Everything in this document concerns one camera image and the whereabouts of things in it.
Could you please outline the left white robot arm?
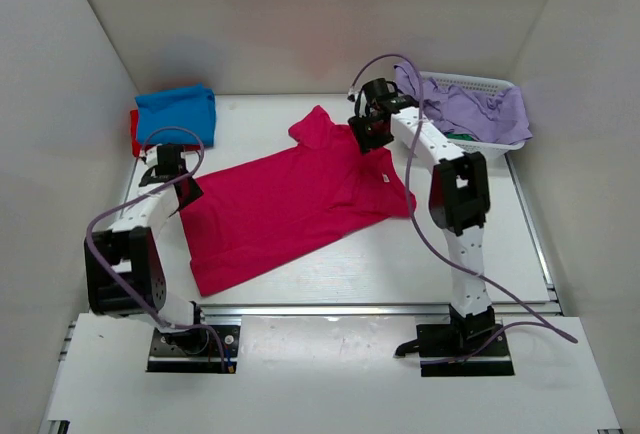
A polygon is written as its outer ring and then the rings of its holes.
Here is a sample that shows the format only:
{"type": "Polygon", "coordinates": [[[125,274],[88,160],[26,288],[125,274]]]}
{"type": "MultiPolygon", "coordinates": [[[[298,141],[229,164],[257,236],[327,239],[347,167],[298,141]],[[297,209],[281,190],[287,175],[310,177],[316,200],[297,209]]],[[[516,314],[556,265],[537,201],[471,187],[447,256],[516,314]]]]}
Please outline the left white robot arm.
{"type": "Polygon", "coordinates": [[[84,241],[87,293],[97,315],[144,321],[189,356],[212,348],[219,335],[207,326],[200,306],[172,294],[166,283],[156,238],[168,219],[203,192],[187,170],[185,149],[158,145],[143,153],[147,167],[138,197],[122,205],[121,216],[84,241]]]}

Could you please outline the magenta t shirt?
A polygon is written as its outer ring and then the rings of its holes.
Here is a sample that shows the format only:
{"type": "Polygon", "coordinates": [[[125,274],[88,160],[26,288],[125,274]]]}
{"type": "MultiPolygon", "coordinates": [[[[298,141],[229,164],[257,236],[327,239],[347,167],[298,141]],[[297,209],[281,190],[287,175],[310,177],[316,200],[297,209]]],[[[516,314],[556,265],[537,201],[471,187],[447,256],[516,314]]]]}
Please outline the magenta t shirt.
{"type": "Polygon", "coordinates": [[[180,217],[201,296],[415,209],[391,152],[361,153],[351,129],[322,107],[288,134],[291,148],[198,178],[203,194],[180,217]]]}

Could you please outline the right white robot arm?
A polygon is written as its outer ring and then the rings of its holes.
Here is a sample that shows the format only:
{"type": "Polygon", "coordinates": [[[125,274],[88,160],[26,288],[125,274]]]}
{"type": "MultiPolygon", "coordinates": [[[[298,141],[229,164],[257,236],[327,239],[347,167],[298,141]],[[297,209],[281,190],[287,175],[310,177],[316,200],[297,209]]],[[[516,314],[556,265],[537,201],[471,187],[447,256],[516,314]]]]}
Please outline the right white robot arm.
{"type": "Polygon", "coordinates": [[[423,352],[431,356],[473,353],[495,331],[495,312],[485,282],[482,241],[490,209],[487,165],[480,153],[468,153],[452,143],[402,94],[395,83],[378,78],[351,89],[354,104],[348,124],[362,153],[398,139],[411,160],[417,158],[431,174],[428,211],[443,232],[451,268],[450,321],[435,325],[396,348],[395,355],[423,352]]]}

